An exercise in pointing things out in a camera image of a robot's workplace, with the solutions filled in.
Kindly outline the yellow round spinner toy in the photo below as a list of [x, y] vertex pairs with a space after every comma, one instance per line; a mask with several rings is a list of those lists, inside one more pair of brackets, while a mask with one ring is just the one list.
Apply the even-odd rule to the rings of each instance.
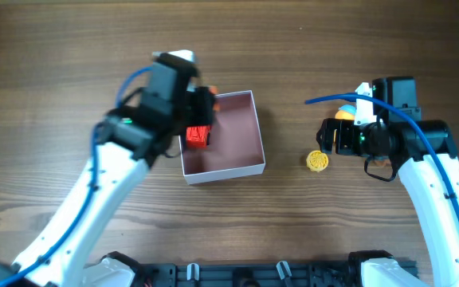
[[328, 156], [320, 150], [311, 151], [306, 158], [306, 166], [310, 171], [321, 172], [328, 164]]

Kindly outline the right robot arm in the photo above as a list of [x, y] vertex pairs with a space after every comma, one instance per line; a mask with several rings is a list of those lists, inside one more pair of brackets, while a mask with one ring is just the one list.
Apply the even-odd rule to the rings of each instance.
[[327, 118], [316, 134], [323, 153], [390, 161], [414, 205], [436, 286], [459, 286], [459, 159], [449, 126], [423, 120], [413, 77], [363, 82], [321, 101], [355, 103], [352, 120]]

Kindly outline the yellow duck toy blue hat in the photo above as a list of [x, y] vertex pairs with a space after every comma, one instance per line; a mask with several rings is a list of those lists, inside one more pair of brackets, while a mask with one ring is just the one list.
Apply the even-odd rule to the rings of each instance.
[[356, 107], [350, 104], [345, 104], [338, 108], [335, 118], [338, 120], [354, 120], [356, 114]]

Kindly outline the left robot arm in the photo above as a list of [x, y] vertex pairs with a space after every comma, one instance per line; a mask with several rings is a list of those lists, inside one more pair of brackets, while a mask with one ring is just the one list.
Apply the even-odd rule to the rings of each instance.
[[0, 286], [142, 286], [142, 266], [119, 253], [86, 261], [127, 195], [167, 153], [174, 136], [213, 122], [214, 94], [193, 61], [163, 53], [147, 67], [148, 84], [119, 91], [116, 106], [95, 125], [91, 159], [40, 235], [11, 264], [0, 262]]

